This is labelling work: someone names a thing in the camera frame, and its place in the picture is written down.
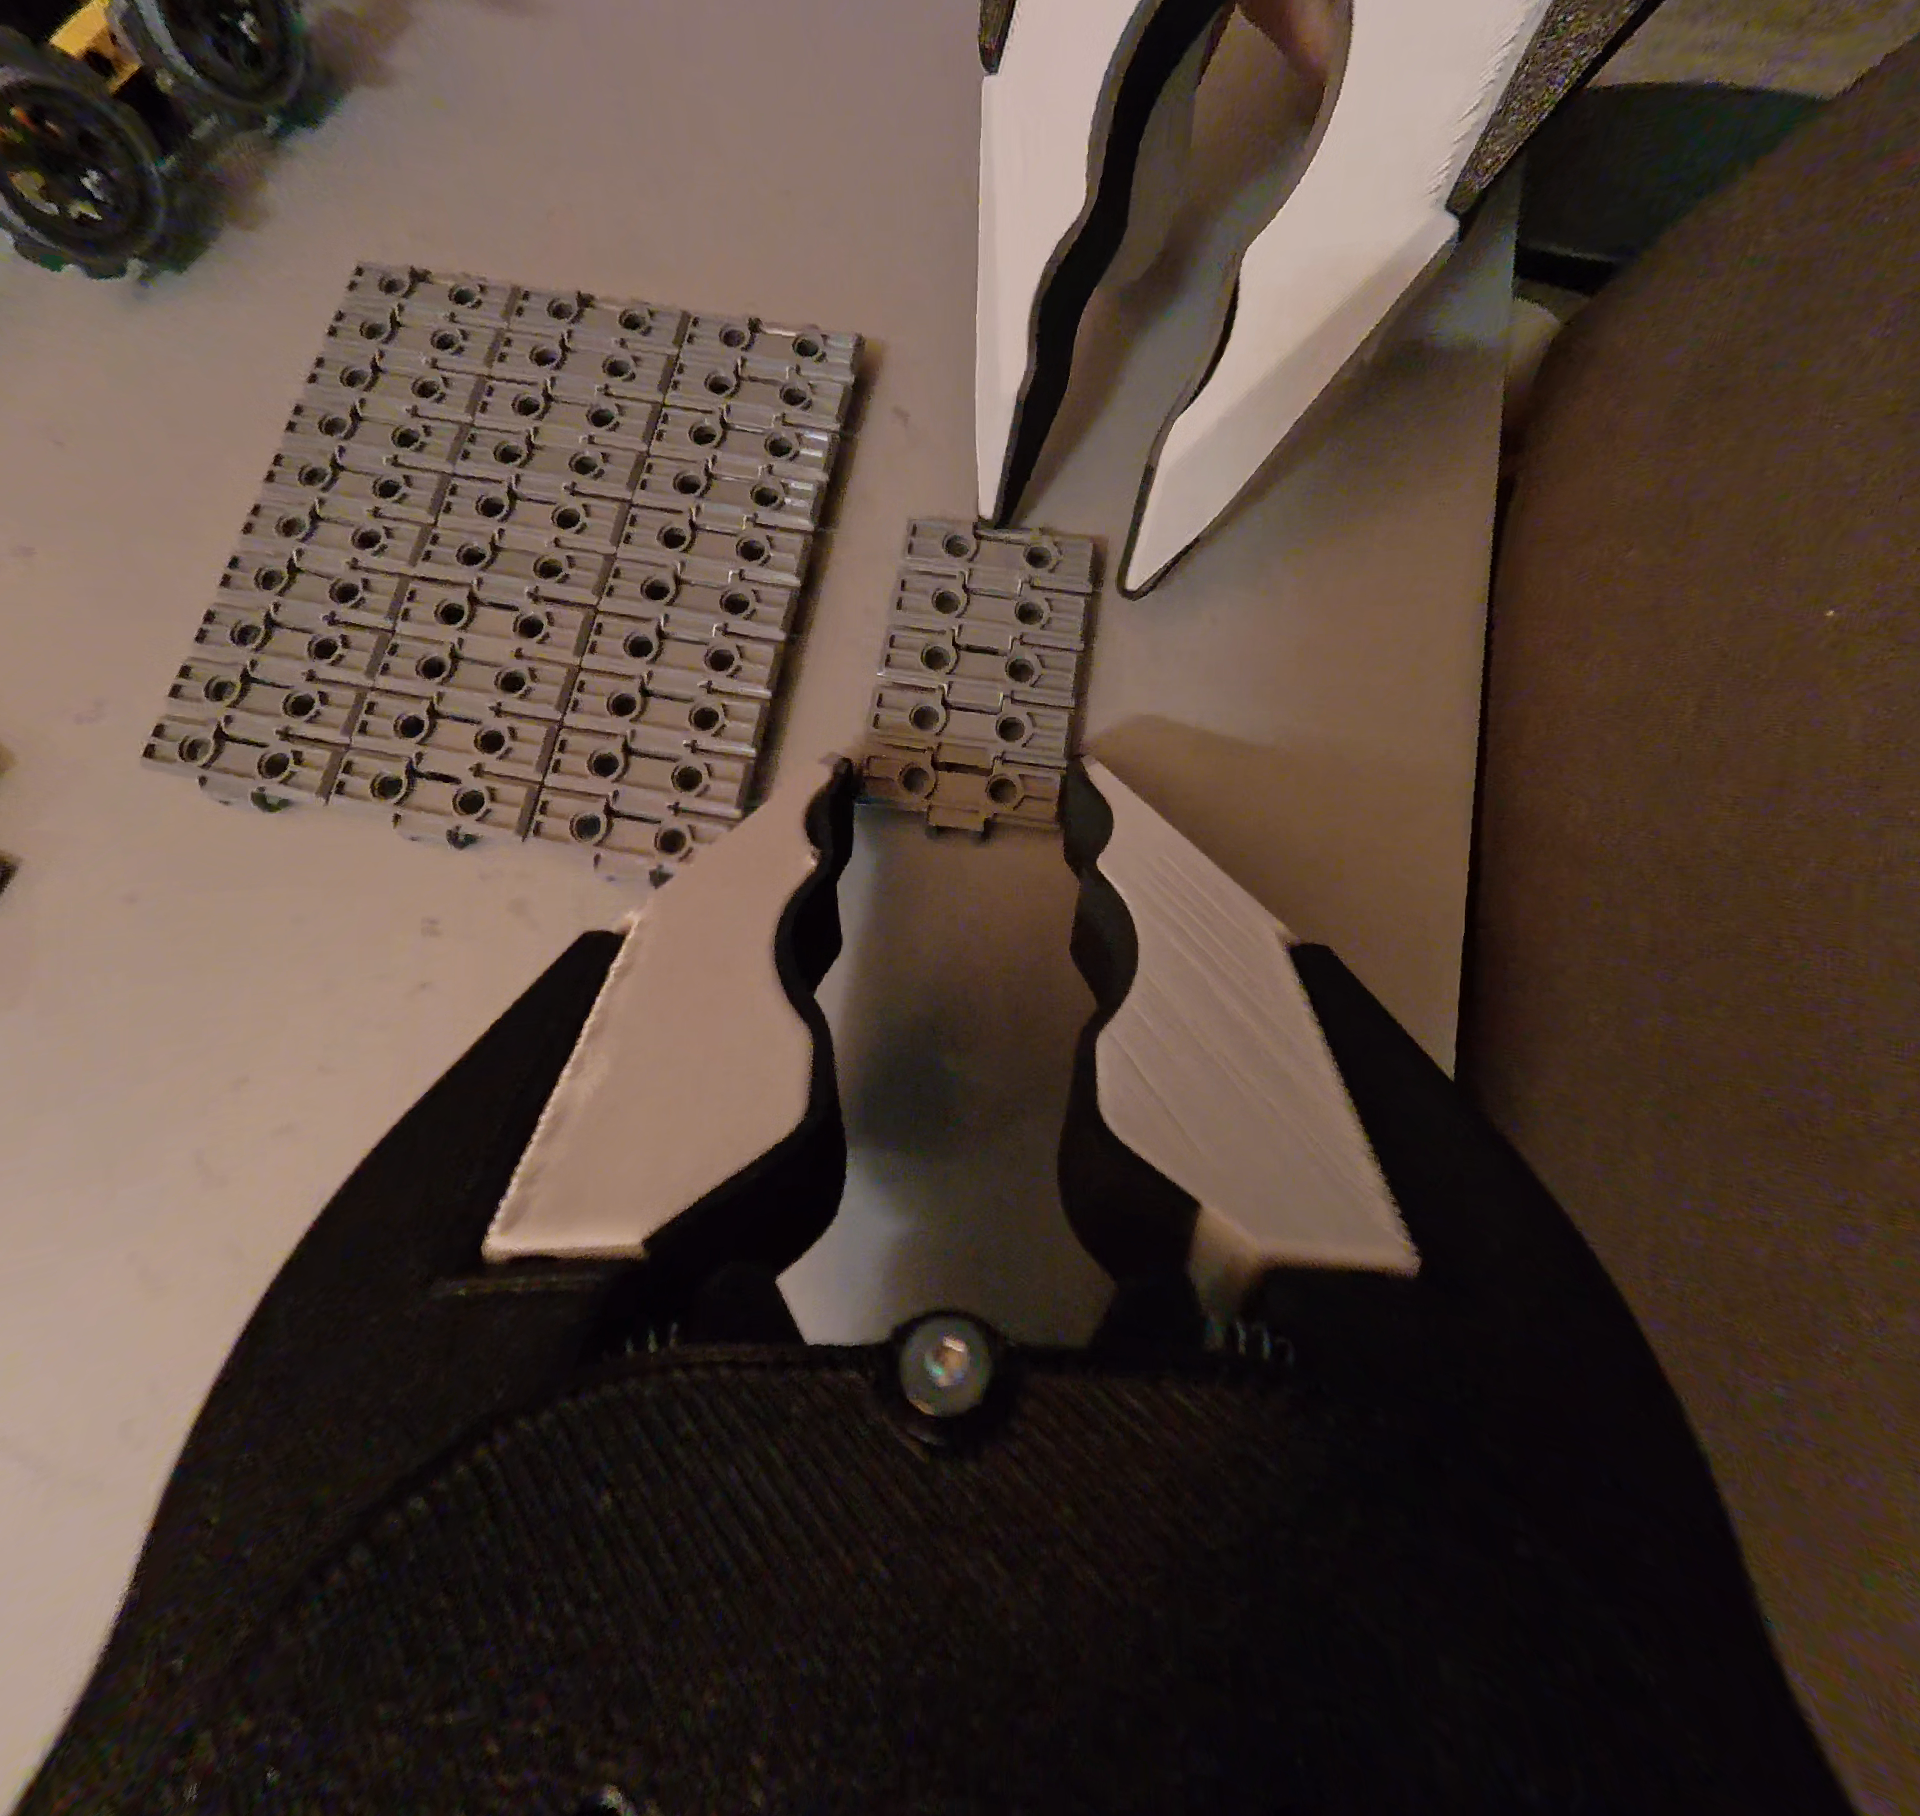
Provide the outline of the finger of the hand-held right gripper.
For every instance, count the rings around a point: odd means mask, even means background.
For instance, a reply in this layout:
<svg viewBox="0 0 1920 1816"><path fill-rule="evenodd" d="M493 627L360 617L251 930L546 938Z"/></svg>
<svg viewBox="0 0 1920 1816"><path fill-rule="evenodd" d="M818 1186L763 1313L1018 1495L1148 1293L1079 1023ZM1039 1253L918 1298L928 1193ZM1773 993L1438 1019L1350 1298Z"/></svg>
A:
<svg viewBox="0 0 1920 1816"><path fill-rule="evenodd" d="M1142 595L1454 246L1461 170L1551 0L1347 0L1349 42L1298 177L1248 242L1234 323L1176 416L1118 571Z"/></svg>
<svg viewBox="0 0 1920 1816"><path fill-rule="evenodd" d="M1122 241L1168 0L1011 0L980 84L975 451L979 515L1010 522Z"/></svg>

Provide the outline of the mat of joined track links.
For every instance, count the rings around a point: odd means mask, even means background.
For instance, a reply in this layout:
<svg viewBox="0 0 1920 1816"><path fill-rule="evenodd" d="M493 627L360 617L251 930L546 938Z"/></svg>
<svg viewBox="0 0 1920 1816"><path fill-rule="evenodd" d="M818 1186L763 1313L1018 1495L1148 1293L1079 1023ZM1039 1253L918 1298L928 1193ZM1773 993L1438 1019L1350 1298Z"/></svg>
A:
<svg viewBox="0 0 1920 1816"><path fill-rule="evenodd" d="M753 803L860 351L358 264L144 762L665 883Z"/></svg>

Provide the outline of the yellow black toy vehicle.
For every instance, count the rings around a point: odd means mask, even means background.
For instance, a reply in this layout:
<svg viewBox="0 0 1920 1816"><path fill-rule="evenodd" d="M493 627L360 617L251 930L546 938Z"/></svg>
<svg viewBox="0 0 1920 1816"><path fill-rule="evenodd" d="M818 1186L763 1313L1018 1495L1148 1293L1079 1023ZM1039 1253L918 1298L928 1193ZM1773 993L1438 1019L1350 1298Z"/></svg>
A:
<svg viewBox="0 0 1920 1816"><path fill-rule="evenodd" d="M51 272L181 267L235 145L296 119L298 0L4 0L2 229Z"/></svg>

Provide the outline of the black mesh chair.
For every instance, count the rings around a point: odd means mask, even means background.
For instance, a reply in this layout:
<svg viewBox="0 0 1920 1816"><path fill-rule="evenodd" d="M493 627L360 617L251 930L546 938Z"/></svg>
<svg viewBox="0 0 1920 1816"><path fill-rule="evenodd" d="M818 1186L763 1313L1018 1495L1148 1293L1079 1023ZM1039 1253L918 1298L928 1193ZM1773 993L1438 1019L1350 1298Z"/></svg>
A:
<svg viewBox="0 0 1920 1816"><path fill-rule="evenodd" d="M1715 82L1579 89L1524 147L1515 279L1595 292L1823 102Z"/></svg>

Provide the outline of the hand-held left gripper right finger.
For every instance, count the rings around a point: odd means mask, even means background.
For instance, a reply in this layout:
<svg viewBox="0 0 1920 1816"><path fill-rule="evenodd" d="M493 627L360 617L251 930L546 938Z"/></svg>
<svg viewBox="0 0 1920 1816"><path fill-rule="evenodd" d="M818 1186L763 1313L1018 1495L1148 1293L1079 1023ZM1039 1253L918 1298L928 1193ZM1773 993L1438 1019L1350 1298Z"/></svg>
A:
<svg viewBox="0 0 1920 1816"><path fill-rule="evenodd" d="M1058 1169L1086 1251L1210 1317L1276 1269L1413 1276L1287 929L1095 760L1069 770L1062 827L1094 1012Z"/></svg>

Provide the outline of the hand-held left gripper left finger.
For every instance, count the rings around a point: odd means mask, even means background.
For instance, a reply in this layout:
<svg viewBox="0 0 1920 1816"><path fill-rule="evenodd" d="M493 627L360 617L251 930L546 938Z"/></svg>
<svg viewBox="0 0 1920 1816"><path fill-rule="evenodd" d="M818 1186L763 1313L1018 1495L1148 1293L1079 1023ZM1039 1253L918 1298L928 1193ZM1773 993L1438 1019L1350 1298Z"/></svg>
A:
<svg viewBox="0 0 1920 1816"><path fill-rule="evenodd" d="M792 1266L847 1135L818 987L840 952L850 762L783 776L631 919L483 1258Z"/></svg>

